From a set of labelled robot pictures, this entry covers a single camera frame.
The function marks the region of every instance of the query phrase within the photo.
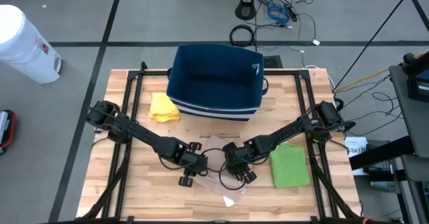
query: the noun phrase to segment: white container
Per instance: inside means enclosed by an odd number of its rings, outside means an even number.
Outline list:
[[[62,58],[20,9],[0,5],[0,62],[44,84],[60,77]]]

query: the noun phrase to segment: blue storage basket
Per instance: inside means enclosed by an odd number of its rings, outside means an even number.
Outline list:
[[[248,121],[267,92],[262,54],[234,46],[180,46],[168,78],[167,96],[199,117]]]

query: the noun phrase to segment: concrete floor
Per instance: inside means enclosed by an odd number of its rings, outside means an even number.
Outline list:
[[[60,80],[50,85],[37,85],[0,64],[0,109],[12,109],[19,117],[14,145],[0,157],[2,223],[46,222],[57,190],[66,190],[59,220],[74,218],[94,137],[89,125],[81,132],[76,126],[82,121],[81,111],[85,112],[88,104],[103,98],[111,69],[138,68],[142,60],[150,68],[170,67],[176,46],[196,41],[227,41],[230,30],[243,23],[233,14],[237,0],[120,0],[110,28],[106,24],[113,2],[0,0],[0,4],[20,7],[66,60]],[[298,4],[297,12],[309,13],[316,20],[316,39],[322,42],[319,47],[296,45],[297,23],[292,23],[290,30],[262,29],[258,31],[258,40],[281,41],[280,44],[303,50],[306,65],[327,68],[332,79],[338,82],[397,2],[399,0],[315,0],[311,5]],[[418,2],[428,15],[429,0]],[[258,15],[258,24],[264,23],[271,22]],[[312,40],[312,34],[312,22],[302,16],[301,39]],[[415,5],[412,0],[405,0],[375,38],[377,46],[367,49],[343,85],[399,63],[405,53],[427,51],[428,40],[428,29]],[[127,44],[113,47],[112,42],[138,43],[134,47],[126,47]],[[285,68],[301,67],[299,53],[285,46],[274,50],[273,46],[265,47],[260,48],[260,52],[280,55]],[[365,87],[338,94],[338,97],[347,103],[363,89]],[[395,95],[388,81],[374,91]],[[376,101],[367,93],[342,113],[345,119],[352,119],[370,111],[388,109],[389,103]],[[353,131],[365,133],[391,119],[383,114],[372,115],[358,120]],[[366,137],[392,140],[405,134],[405,125],[398,120]],[[70,150],[76,150],[70,182],[67,188],[64,181],[58,188]],[[357,186],[365,215],[385,220],[400,216],[400,212],[384,216],[399,209],[394,194],[375,190],[361,178],[357,179]]]

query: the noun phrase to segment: green cloth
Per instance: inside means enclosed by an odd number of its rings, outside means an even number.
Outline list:
[[[310,183],[303,148],[280,144],[270,157],[276,188],[303,186]]]

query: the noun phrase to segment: wooden table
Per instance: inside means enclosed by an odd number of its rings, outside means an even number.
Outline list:
[[[316,103],[332,102],[326,70],[309,71]],[[112,70],[105,100],[121,106],[127,74],[128,70]],[[248,123],[187,115],[183,115],[179,122],[157,123],[147,116],[151,94],[165,92],[168,80],[166,76],[144,76],[137,120],[158,135],[174,136],[184,142],[200,142],[203,148],[211,135],[243,143],[256,135],[272,133],[296,120],[300,115],[294,78],[270,75],[267,79],[268,94],[263,97],[262,106]],[[305,84],[303,83],[302,86],[306,106],[309,106]],[[129,112],[133,104],[133,95],[132,91]],[[337,142],[344,143],[341,134],[332,133],[332,136]],[[104,137],[105,134],[98,134],[95,140]],[[288,142],[307,150],[303,134]],[[89,211],[107,185],[113,146],[112,141],[105,140],[93,148],[78,208],[78,217]],[[361,207],[347,151],[328,142],[326,155],[334,187],[352,210],[359,214]],[[308,159],[307,167],[311,176]],[[136,220],[158,221],[309,221],[310,216],[318,216],[312,183],[296,188],[274,188],[269,161],[264,165],[255,166],[254,171],[258,178],[247,186],[247,192],[235,206],[227,208],[220,195],[195,182],[192,188],[178,186],[178,179],[183,171],[165,169],[151,147],[134,139],[122,218],[126,219],[127,216],[133,215]],[[330,216],[327,193],[324,187],[322,189],[326,213]],[[113,193],[110,213],[114,212],[115,195],[116,193]]]

